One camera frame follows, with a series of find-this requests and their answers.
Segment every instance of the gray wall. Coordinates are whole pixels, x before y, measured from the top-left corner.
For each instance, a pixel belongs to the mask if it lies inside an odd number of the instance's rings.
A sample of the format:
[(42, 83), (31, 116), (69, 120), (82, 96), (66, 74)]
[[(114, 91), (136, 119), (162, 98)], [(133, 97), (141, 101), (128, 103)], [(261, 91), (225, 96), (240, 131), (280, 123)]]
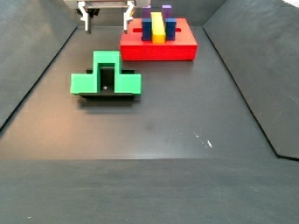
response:
[(228, 0), (202, 27), (276, 153), (299, 158), (299, 9)]
[[(226, 0), (152, 0), (153, 11), (160, 11), (162, 4), (172, 6), (172, 12), (176, 17), (188, 19), (190, 25), (202, 25), (210, 15), (224, 4)], [(141, 17), (141, 10), (136, 9), (134, 18)], [(121, 9), (101, 9), (97, 17), (93, 18), (93, 25), (122, 25), (122, 10)]]
[(76, 28), (60, 3), (0, 0), (0, 129)]

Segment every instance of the yellow block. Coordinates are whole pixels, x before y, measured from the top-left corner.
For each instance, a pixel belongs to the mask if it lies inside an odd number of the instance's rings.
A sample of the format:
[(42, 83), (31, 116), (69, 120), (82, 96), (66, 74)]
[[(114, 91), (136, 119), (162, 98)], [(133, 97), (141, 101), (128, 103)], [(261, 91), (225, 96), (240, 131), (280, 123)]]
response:
[(153, 44), (162, 44), (165, 40), (164, 33), (164, 18), (161, 12), (150, 12), (152, 17), (152, 42)]

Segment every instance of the green block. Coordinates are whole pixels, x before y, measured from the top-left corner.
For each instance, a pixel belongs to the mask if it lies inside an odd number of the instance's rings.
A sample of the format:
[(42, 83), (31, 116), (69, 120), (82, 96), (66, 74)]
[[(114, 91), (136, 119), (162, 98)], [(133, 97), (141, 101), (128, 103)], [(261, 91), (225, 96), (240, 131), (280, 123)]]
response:
[(92, 73), (70, 75), (69, 92), (74, 95), (100, 92), (100, 68), (114, 68), (114, 93), (141, 94), (141, 74), (121, 74), (118, 51), (94, 51)]
[(97, 91), (98, 85), (92, 74), (73, 73), (70, 75), (69, 92), (72, 94), (96, 93)]
[(114, 86), (116, 93), (141, 94), (141, 74), (120, 74)]

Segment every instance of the red base block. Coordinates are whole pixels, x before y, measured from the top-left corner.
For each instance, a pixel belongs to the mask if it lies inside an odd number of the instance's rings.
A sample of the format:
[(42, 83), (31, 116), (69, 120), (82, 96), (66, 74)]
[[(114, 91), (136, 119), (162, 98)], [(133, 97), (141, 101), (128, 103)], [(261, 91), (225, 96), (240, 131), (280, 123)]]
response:
[(174, 40), (152, 44), (141, 40), (141, 18), (134, 18), (120, 39), (121, 60), (193, 60), (197, 43), (185, 18), (176, 18), (176, 27)]

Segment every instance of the toy block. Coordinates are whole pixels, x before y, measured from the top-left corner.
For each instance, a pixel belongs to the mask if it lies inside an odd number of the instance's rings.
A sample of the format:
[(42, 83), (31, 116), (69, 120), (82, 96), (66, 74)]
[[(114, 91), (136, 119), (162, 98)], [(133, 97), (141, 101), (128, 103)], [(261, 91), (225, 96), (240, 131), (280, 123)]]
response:
[(142, 8), (142, 18), (150, 18), (152, 7), (148, 5)]
[(176, 18), (174, 40), (153, 44), (141, 40), (141, 19), (134, 18), (128, 26), (128, 34), (121, 34), (120, 52), (122, 60), (193, 60), (197, 42), (185, 18)]
[(116, 81), (116, 93), (141, 94), (141, 74), (121, 74)]
[(150, 18), (142, 18), (142, 41), (150, 41), (152, 40), (152, 19)]
[(140, 95), (141, 74), (136, 74), (130, 70), (125, 70), (125, 73), (121, 71), (120, 52), (94, 51), (92, 73), (70, 75), (69, 92), (84, 97)]
[(162, 44), (165, 41), (164, 20), (161, 12), (152, 12), (152, 42), (153, 44)]
[(172, 17), (172, 10), (170, 5), (162, 5), (162, 20)]
[(174, 40), (174, 27), (176, 20), (174, 18), (166, 18), (164, 20), (164, 30), (165, 30), (165, 40)]
[(70, 75), (70, 88), (72, 94), (78, 93), (96, 93), (98, 91), (97, 79), (92, 74), (73, 73)]

